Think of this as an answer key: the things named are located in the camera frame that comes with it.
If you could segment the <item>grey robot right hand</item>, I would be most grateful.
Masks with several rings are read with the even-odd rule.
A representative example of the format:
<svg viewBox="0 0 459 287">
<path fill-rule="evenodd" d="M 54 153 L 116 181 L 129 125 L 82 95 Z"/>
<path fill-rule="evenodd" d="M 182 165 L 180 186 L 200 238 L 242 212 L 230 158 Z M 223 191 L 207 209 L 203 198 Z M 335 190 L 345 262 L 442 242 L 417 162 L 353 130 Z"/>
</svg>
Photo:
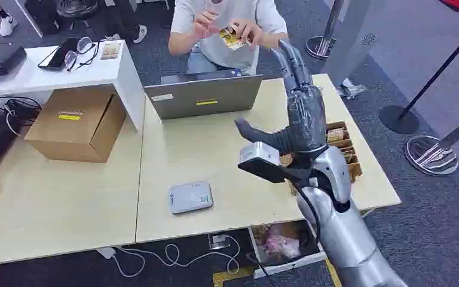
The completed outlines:
<svg viewBox="0 0 459 287">
<path fill-rule="evenodd" d="M 301 53 L 289 40 L 280 39 L 271 51 L 281 66 L 287 100 L 288 126 L 267 133 L 252 127 L 244 118 L 234 120 L 240 135 L 250 142 L 263 142 L 281 155 L 314 152 L 326 142 L 326 113 L 321 91 L 314 86 Z"/>
</svg>

